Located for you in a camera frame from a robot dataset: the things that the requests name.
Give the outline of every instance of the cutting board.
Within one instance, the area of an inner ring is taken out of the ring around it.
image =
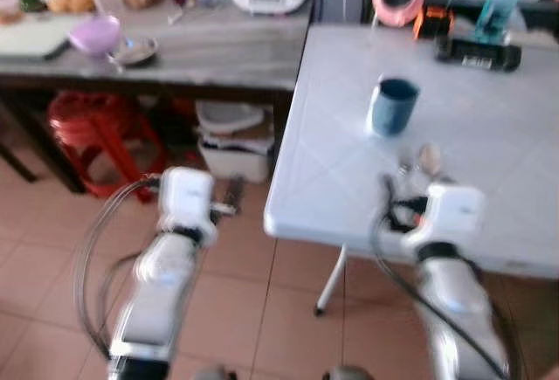
[[[27,14],[0,25],[0,59],[51,59],[66,46],[68,33],[89,15]]]

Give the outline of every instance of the purple bowl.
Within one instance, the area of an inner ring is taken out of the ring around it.
[[[101,16],[76,26],[68,39],[78,50],[92,56],[111,52],[121,41],[121,23],[113,16]]]

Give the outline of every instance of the small plate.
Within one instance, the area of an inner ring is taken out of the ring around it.
[[[108,54],[120,66],[134,66],[151,59],[159,48],[154,38],[123,38],[119,46]]]

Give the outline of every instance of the blue bottle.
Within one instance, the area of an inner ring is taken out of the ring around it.
[[[475,26],[475,37],[480,42],[501,42],[519,0],[486,0]]]

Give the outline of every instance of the white box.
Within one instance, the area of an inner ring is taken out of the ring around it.
[[[267,155],[245,151],[206,149],[198,142],[210,172],[216,177],[230,178],[241,175],[248,182],[263,183],[268,178],[270,163]]]

